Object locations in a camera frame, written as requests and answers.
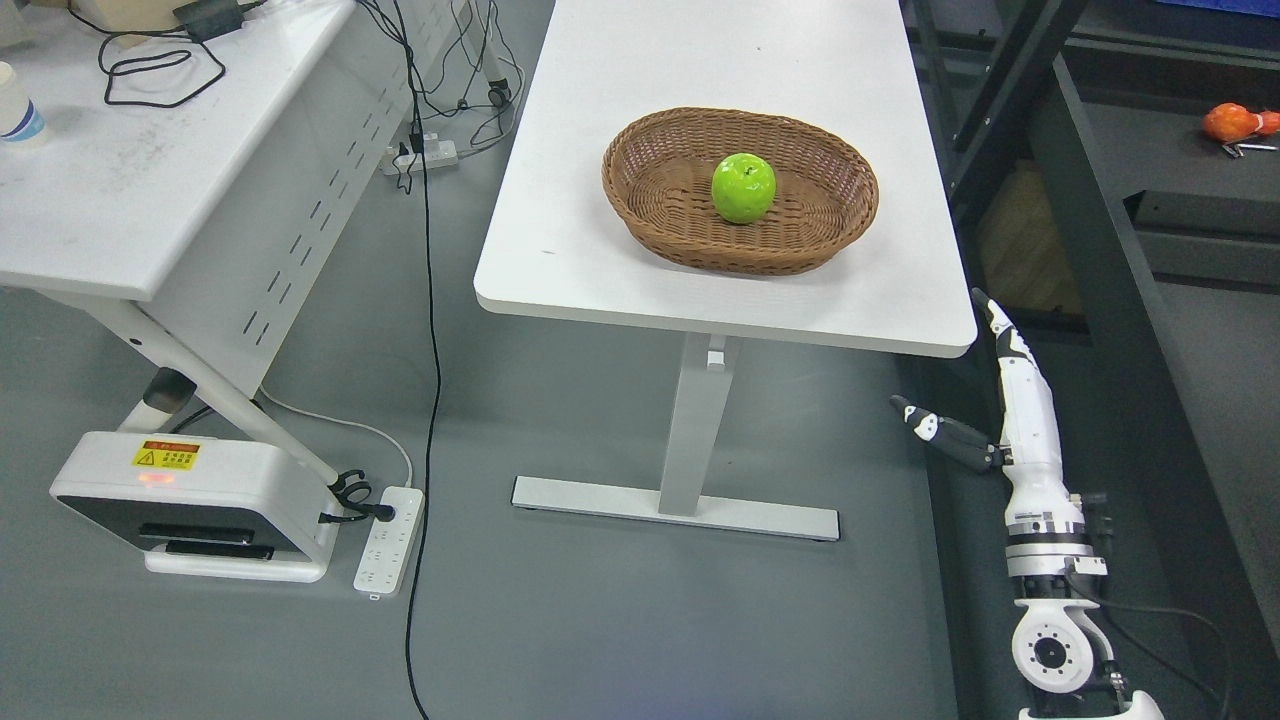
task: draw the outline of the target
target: white desk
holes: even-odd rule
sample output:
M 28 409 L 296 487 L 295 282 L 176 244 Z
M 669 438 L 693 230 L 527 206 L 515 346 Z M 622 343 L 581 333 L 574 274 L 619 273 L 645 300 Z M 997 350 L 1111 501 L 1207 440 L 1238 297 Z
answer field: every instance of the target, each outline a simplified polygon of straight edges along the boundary
M 794 277 L 652 255 L 605 200 L 600 159 L 630 122 L 681 105 L 790 115 L 838 135 L 876 170 L 876 222 Z M 687 333 L 660 491 L 518 478 L 516 505 L 837 539 L 835 511 L 700 493 L 735 338 L 954 357 L 975 337 L 897 3 L 559 0 L 475 290 L 495 313 Z
M 454 27 L 447 0 L 403 6 L 417 56 L 435 58 Z M 334 470 L 246 395 L 404 118 L 403 50 L 349 0 L 271 0 L 209 42 L 227 76 L 202 95 L 170 110 L 119 108 L 102 102 L 100 35 L 60 9 L 23 17 L 40 37 L 5 59 L 52 135 L 0 149 L 0 284 L 86 310 L 330 482 Z M 211 65 L 179 47 L 200 60 L 136 76 L 120 95 L 152 83 L 143 99 L 174 101 L 201 85 Z M 333 525 L 321 533 L 332 539 Z

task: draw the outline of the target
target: white machine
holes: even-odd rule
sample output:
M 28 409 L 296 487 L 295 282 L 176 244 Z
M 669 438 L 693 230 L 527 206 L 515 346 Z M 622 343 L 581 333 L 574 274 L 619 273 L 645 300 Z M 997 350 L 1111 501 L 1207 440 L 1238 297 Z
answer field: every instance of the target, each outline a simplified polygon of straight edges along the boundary
M 310 583 L 340 514 L 316 474 L 261 442 L 91 432 L 49 493 L 142 551 L 155 573 Z
M 1048 383 L 1000 305 L 978 290 L 972 295 L 996 336 L 1005 406 L 1000 445 L 901 396 L 893 396 L 892 402 L 920 439 L 977 471 L 1000 468 L 1014 484 L 1005 509 L 1005 557 L 1009 577 L 1019 580 L 1023 594 L 1015 603 L 1027 609 L 1011 643 L 1023 678 L 1046 693 L 1043 697 L 1105 692 L 1114 700 L 1110 717 L 1164 720 L 1151 696 L 1129 692 L 1111 643 L 1085 614 L 1098 605 L 1082 597 L 1078 583 L 1070 579 L 1106 575 L 1107 566 L 1093 552 L 1082 498 L 1069 493 L 1062 482 L 1062 451 Z M 1019 717 L 1034 716 L 1024 708 Z

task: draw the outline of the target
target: wicker basket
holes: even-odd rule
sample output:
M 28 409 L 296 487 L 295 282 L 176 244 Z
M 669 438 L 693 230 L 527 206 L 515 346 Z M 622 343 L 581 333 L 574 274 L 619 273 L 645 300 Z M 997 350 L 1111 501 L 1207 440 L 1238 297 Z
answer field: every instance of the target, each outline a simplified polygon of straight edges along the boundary
M 773 167 L 778 191 L 764 218 L 723 220 L 712 204 L 716 165 L 751 152 Z M 879 188 L 867 160 L 838 137 L 780 115 L 675 108 L 627 126 L 604 151 L 604 193 L 631 234 L 681 265 L 790 275 L 858 240 Z

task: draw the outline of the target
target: table leg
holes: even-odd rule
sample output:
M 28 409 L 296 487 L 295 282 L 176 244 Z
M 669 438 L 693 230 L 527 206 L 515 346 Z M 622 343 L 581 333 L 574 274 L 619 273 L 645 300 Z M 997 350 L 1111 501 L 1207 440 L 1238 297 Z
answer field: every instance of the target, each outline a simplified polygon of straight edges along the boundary
M 480 69 L 489 81 L 489 101 L 498 108 L 511 102 L 511 83 L 507 82 L 507 76 L 499 65 L 500 60 L 493 50 L 497 37 L 492 35 L 488 17 L 488 6 L 481 15 L 475 0 L 466 0 L 458 10 L 458 23 L 466 28 L 467 44 L 480 55 Z
M 512 505 L 722 530 L 840 539 L 835 510 L 701 495 L 739 346 L 740 341 L 732 337 L 686 334 L 660 491 L 521 475 L 516 478 Z
M 685 333 L 667 459 L 662 466 L 659 512 L 698 512 L 698 498 L 703 493 L 741 345 L 736 337 Z

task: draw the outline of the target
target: robotic arm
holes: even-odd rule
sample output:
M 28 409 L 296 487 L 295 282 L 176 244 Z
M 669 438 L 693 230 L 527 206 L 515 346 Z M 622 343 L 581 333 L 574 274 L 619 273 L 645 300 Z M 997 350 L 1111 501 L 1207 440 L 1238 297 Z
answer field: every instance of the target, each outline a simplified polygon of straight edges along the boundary
M 901 396 L 895 395 L 891 402 L 920 439 L 975 471 L 1000 468 L 1014 486 L 1005 509 L 1005 559 L 1009 577 L 1019 580 L 1021 597 L 1014 603 L 1027 609 L 1011 643 L 1023 678 L 1051 696 L 1106 692 L 1115 702 L 1110 717 L 1164 720 L 1151 696 L 1129 692 L 1111 643 L 1085 614 L 1098 606 L 1079 597 L 1066 580 L 1068 573 L 1100 577 L 1107 568 L 1085 533 L 1080 497 L 1062 483 L 1062 451 L 1048 383 L 1000 305 L 978 290 L 972 296 L 996 337 L 1005 409 L 1000 445 Z M 1034 716 L 1024 708 L 1019 719 Z

